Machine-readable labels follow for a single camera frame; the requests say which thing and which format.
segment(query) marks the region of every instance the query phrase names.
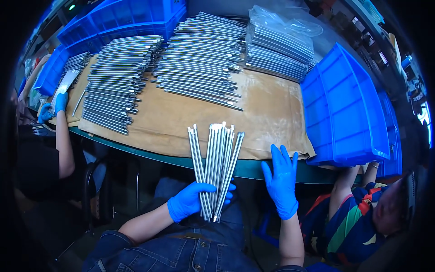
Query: denim jacket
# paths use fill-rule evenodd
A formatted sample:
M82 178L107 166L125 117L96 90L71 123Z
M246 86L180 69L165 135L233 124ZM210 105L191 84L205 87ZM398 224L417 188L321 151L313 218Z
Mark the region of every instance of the denim jacket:
M208 239L163 236L139 246L124 234L105 231L95 249L84 261L83 272L151 272L258 271L240 250ZM288 265L274 272L305 272L300 266Z

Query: black shirt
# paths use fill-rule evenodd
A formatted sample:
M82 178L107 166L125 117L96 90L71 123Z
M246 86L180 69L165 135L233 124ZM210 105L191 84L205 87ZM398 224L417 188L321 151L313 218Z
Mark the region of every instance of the black shirt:
M79 146L73 145L74 173L59 179L59 151L56 132L45 124L18 128L17 188L29 199L81 200L81 185L86 159Z

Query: gloved hand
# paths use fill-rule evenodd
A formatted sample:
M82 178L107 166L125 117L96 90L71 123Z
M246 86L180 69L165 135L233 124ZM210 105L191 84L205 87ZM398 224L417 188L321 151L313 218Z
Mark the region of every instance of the gloved hand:
M68 102L68 93L57 94L56 106L54 107L56 111L55 115L57 115L59 111L65 111L65 109L67 108L67 102Z
M273 199L282 220L290 219L298 210L298 201L294 196L294 184L296 183L296 168L298 166L298 153L293 155L293 163L288 156L285 146L281 146L281 152L273 144L271 145L273 177L267 163L263 161L264 179L269 195Z
M236 188L234 184L230 184L229 191ZM167 202L169 215L175 223L180 222L189 215L201 210L201 202L199 200L199 192L214 192L216 187L208 183L192 182L186 188L181 190L176 196L170 198ZM225 196L224 204L230 203L230 198L233 194L228 192Z
M38 123L44 124L45 122L53 118L53 115L50 112L48 112L49 109L50 109L50 103L46 103L42 105L41 112L39 113L39 117L38 117Z

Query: stack of metal rods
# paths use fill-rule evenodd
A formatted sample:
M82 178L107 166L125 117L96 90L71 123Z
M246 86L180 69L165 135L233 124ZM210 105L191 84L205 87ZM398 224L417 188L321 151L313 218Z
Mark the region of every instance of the stack of metal rods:
M56 88L59 87L61 81L63 80L64 76L66 75L66 73L69 70L80 70L80 73L79 73L79 75L80 75L81 72L83 71L83 69L89 64L89 60L91 57L92 57L92 55L90 54L90 52L85 52L85 53L81 53L77 56L70 57L64 65L64 70L62 72L62 76L61 76ZM78 80L78 77L76 77L76 79L73 81L72 84L76 84L77 80Z
M316 66L316 64L318 64L322 59L323 59L322 56L319 56L318 54L314 54L313 59L308 64L308 71L307 71L307 73L309 73L314 68L314 66Z
M280 53L253 44L247 45L246 52L246 68L250 70L296 82L307 74L308 65Z
M242 71L246 28L236 21L199 13L180 23L152 69L151 82L166 92L208 101L235 110L241 95L230 73Z
M141 100L136 96L146 85L143 73L162 42L158 35L137 36L115 39L103 47L88 75L82 118L128 135L127 126L133 122L129 114L137 113L136 102Z
M300 82L312 64L313 41L303 34L278 32L249 23L246 68Z
M267 26L249 23L247 41L291 57L303 64L309 64L314 55L313 40L291 30L286 33L278 32Z
M211 124L209 129L205 170L201 160L196 124L193 125L193 129L188 127L187 132L197 182L206 182L217 188L216 192L200 193L201 215L205 221L219 223L225 196L230 187L242 146L244 132L238 132L234 151L231 155L234 142L234 125L227 128L226 123L222 122L222 124Z

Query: hand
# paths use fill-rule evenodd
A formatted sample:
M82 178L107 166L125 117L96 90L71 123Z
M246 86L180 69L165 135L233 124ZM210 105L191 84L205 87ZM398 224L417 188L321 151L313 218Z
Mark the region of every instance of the hand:
M65 111L68 102L68 93L57 94L56 97L56 106L54 107L56 111L56 115L59 111Z
M282 220L292 218L298 210L298 201L294 195L294 184L296 183L296 168L298 166L298 153L293 155L293 163L288 156L285 146L281 146L281 152L273 144L271 145L273 177L272 172L265 161L261 163L263 168L266 188L273 199Z
M39 61L38 65L43 66L44 64L47 63L47 61L50 57L51 57L51 54L47 54L47 55L43 56L42 59Z
M48 112L49 109L50 109L50 103L46 103L42 105L41 112L39 113L39 117L38 117L38 123L44 124L45 122L53 118L53 115L50 112Z
M234 184L230 184L229 191L236 188ZM170 198L167 202L169 215L175 223L180 222L189 215L201 210L201 202L199 200L199 192L214 192L216 187L208 183L192 182L186 188L181 190L176 196ZM230 202L233 194L228 192L225 196L225 204Z

